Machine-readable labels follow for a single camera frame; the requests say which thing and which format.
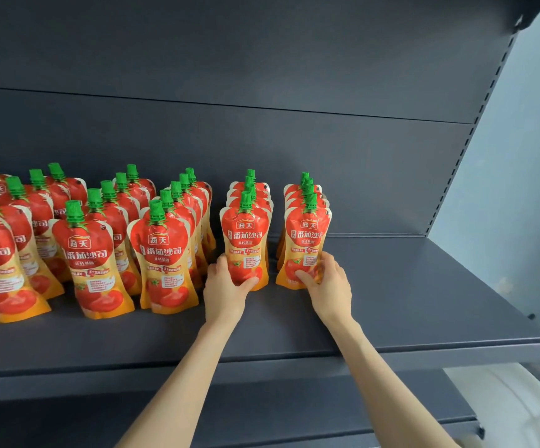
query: person's right hand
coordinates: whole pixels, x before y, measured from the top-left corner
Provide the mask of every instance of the person's right hand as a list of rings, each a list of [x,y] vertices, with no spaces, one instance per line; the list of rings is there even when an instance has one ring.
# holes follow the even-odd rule
[[[351,319],[351,285],[347,275],[334,256],[325,251],[322,252],[320,266],[324,269],[321,284],[304,271],[296,271],[295,275],[310,291],[311,303],[326,326],[346,322]]]

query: gray metal shelf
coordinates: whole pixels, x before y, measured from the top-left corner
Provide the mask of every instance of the gray metal shelf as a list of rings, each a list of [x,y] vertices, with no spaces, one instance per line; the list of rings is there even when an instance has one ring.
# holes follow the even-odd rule
[[[540,329],[424,238],[330,238],[353,314],[395,370],[540,361]],[[70,297],[47,315],[0,324],[0,399],[155,390],[191,346],[204,308],[83,317]],[[249,296],[216,384],[347,375],[305,291]]]
[[[453,437],[477,430],[474,411],[443,371],[399,375]],[[142,392],[0,403],[0,446],[23,440],[35,448],[112,447],[151,397]],[[192,446],[269,444],[378,445],[351,377],[213,385]]]

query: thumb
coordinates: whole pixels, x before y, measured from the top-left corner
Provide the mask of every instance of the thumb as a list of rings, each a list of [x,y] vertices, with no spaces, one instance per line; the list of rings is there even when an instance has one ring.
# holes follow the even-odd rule
[[[255,285],[258,284],[260,279],[258,277],[252,277],[246,279],[241,285],[239,286],[239,289],[243,290],[245,294],[247,294],[249,291],[253,289]]]
[[[307,272],[298,270],[298,271],[295,271],[295,275],[297,275],[297,278],[299,278],[304,283],[307,289],[310,289],[312,286],[315,286],[314,278]]]

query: brand logo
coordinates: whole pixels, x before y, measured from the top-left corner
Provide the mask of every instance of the brand logo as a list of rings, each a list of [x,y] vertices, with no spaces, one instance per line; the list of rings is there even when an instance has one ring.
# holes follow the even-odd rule
[[[236,221],[236,228],[237,229],[255,229],[253,220],[248,220],[246,218],[242,218],[241,220]]]
[[[74,235],[69,238],[69,248],[91,248],[91,240],[89,236]]]
[[[147,243],[149,245],[169,245],[169,235],[168,233],[163,232],[155,232],[153,234],[148,234]]]
[[[301,220],[301,228],[318,229],[318,220],[314,220],[313,218],[306,218],[305,220]]]

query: person's left hand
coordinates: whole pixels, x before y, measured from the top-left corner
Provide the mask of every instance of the person's left hand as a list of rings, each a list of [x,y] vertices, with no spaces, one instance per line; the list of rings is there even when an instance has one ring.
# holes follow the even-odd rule
[[[249,278],[235,286],[230,278],[226,256],[219,256],[216,264],[208,267],[208,279],[204,289],[206,323],[221,324],[234,329],[243,315],[247,293],[257,285],[257,277]]]

